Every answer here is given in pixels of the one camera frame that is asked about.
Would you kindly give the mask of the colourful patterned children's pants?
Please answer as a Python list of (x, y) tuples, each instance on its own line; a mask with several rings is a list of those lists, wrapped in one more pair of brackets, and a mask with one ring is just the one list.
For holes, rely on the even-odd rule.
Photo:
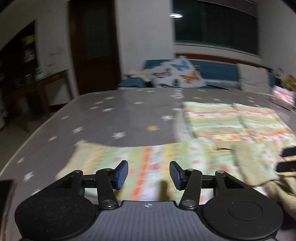
[(243, 104), (184, 102), (177, 112), (181, 142), (145, 147), (109, 147), (80, 143), (58, 174), (73, 170), (93, 174), (128, 161), (128, 177), (118, 200), (180, 200), (170, 178), (169, 163), (205, 175), (222, 170), (274, 198), (295, 217), (295, 173), (278, 173), (276, 165), (285, 159), (281, 151), (295, 146), (295, 133), (278, 112)]

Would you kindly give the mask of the dark bookshelf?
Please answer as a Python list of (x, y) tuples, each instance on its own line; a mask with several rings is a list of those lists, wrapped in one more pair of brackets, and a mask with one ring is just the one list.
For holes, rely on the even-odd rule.
[(39, 67), (36, 22), (30, 22), (1, 48), (1, 117), (8, 126), (22, 114), (19, 101), (35, 81)]

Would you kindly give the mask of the beige cushion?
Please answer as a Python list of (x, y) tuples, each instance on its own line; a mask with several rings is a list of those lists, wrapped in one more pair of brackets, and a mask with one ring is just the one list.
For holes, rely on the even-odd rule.
[(244, 92), (270, 94), (268, 72), (264, 68), (238, 64), (239, 88)]

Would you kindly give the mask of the butterfly print pillow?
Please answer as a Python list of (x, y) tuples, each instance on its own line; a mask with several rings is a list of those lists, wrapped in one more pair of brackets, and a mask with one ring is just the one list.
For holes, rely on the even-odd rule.
[(205, 80), (184, 56), (165, 61), (149, 70), (155, 88), (202, 88)]

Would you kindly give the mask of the orange plush toys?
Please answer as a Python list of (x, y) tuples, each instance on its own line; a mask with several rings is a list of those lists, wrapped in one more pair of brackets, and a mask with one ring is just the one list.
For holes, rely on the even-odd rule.
[(282, 81), (282, 85), (284, 88), (296, 92), (296, 79), (292, 75), (289, 75), (287, 78), (285, 78)]

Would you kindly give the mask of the grey star-patterned table cover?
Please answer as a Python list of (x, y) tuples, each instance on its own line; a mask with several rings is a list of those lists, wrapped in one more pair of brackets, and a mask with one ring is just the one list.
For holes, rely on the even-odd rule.
[(84, 94), (49, 118), (1, 171), (1, 240), (295, 240), (280, 235), (283, 205), (229, 173), (202, 173), (197, 210), (180, 200), (118, 200), (101, 209), (96, 172), (62, 178), (80, 143), (145, 147), (181, 142), (177, 112), (184, 102), (243, 104), (278, 112), (295, 133), (295, 110), (270, 94), (228, 90), (127, 89)]

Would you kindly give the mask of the pink tissue box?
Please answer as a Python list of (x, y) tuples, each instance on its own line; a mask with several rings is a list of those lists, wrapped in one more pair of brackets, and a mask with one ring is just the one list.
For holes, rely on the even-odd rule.
[(283, 108), (295, 110), (295, 92), (285, 88), (274, 86), (270, 100)]

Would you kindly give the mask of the blue sofa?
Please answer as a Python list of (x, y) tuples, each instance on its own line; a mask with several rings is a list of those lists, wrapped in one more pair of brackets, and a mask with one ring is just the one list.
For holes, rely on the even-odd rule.
[(119, 87), (213, 88), (269, 94), (279, 83), (265, 68), (246, 64), (189, 60), (147, 60), (140, 71), (130, 71)]

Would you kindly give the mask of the dark window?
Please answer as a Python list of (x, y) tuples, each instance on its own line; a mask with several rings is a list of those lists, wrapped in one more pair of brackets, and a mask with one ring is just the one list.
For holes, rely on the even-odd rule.
[(253, 1), (173, 1), (177, 43), (203, 44), (258, 54)]

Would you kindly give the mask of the dark wooden side table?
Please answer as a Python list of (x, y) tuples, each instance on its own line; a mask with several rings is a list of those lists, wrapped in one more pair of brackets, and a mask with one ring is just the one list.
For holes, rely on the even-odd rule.
[(52, 106), (64, 105), (74, 99), (68, 70), (39, 78), (36, 80), (36, 86), (46, 115), (51, 113)]

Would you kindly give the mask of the dark wooden door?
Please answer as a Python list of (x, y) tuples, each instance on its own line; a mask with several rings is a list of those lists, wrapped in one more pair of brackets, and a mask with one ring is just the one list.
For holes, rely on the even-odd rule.
[(69, 34), (79, 94), (121, 81), (114, 1), (69, 1)]

